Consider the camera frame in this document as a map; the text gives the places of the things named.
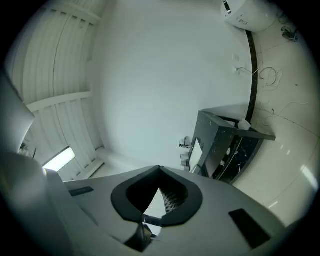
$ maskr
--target white device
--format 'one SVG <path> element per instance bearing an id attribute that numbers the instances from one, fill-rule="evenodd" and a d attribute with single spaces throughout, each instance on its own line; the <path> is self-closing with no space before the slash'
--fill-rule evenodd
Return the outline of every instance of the white device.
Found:
<path id="1" fill-rule="evenodd" d="M 224 0 L 221 15 L 225 22 L 254 33 L 267 29 L 276 20 L 276 10 L 266 0 Z"/>

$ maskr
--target ceiling light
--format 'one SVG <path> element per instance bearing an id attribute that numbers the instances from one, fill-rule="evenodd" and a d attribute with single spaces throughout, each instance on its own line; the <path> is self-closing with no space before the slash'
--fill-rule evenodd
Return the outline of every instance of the ceiling light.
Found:
<path id="1" fill-rule="evenodd" d="M 75 158 L 75 153 L 71 147 L 65 148 L 58 155 L 47 162 L 43 168 L 53 171 L 60 171 L 67 163 Z"/>

